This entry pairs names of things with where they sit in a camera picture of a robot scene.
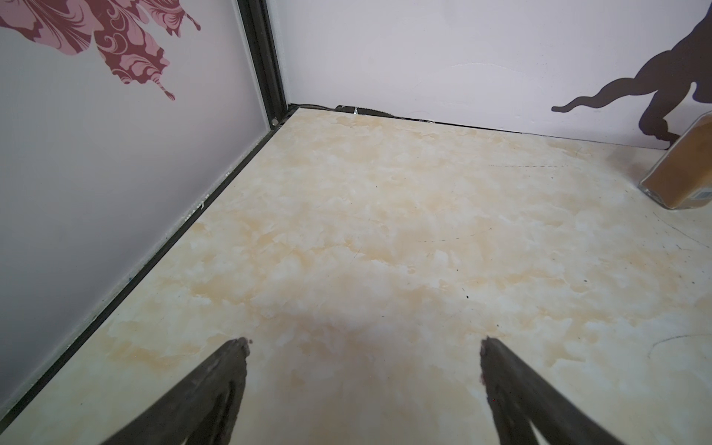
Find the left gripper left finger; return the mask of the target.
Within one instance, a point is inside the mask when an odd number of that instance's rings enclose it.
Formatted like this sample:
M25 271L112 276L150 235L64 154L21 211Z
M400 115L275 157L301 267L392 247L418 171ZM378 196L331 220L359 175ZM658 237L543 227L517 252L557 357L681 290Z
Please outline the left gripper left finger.
M106 444L228 444L247 380L250 342L231 339Z

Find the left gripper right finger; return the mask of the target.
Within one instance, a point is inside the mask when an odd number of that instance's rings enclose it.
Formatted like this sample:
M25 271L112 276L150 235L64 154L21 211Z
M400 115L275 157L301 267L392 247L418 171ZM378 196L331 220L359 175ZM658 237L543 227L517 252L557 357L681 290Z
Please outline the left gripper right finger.
M528 366L500 339L480 347L481 380L502 444L619 444L610 432Z

